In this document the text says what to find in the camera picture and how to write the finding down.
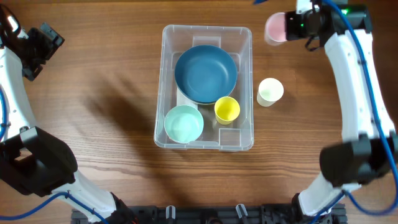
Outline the pink cup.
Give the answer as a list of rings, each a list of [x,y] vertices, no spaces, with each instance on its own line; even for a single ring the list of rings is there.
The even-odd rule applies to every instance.
[[[285,23],[284,12],[277,12],[267,19],[264,39],[269,45],[278,46],[287,41]]]

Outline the cream cup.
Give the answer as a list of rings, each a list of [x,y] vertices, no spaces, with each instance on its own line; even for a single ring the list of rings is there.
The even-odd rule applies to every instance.
[[[275,78],[266,78],[259,84],[257,102],[263,107],[269,107],[280,100],[284,94],[284,87]]]

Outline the dark blue bowl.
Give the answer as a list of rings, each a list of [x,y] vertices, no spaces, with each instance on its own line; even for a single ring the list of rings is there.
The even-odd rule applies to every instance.
[[[225,50],[213,45],[197,45],[177,60],[174,79],[188,99],[215,101],[234,90],[238,71],[232,56]]]

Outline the yellow cup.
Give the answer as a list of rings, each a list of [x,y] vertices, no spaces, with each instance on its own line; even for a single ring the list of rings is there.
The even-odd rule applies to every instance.
[[[240,114],[240,105],[230,96],[224,96],[215,103],[215,116],[217,122],[222,125],[232,123]]]

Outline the mint green small bowl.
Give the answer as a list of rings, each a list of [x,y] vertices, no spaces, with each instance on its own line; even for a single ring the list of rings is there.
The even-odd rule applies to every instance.
[[[198,109],[180,105],[172,108],[165,117],[164,128],[168,137],[177,143],[196,141],[204,129],[204,119]]]

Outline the cream large bowl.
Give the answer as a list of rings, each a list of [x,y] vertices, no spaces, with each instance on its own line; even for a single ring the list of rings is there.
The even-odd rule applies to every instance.
[[[213,105],[216,103],[217,100],[215,101],[198,101],[198,100],[192,100],[194,103],[199,104],[199,105]]]

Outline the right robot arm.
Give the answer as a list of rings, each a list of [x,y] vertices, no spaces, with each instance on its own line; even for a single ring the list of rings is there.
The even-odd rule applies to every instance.
[[[320,174],[292,202],[299,222],[315,223],[342,198],[397,174],[397,133],[373,61],[373,26],[362,4],[298,1],[285,15],[287,40],[319,40],[331,63],[341,105],[342,143],[320,153]]]

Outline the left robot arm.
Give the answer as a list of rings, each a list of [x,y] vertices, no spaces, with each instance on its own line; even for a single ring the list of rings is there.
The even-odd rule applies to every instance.
[[[37,125],[23,79],[34,81],[64,41],[47,23],[24,31],[15,14],[1,5],[1,180],[22,195],[46,199],[29,212],[1,219],[28,217],[59,199],[90,223],[137,223],[121,199],[78,170],[65,142]]]

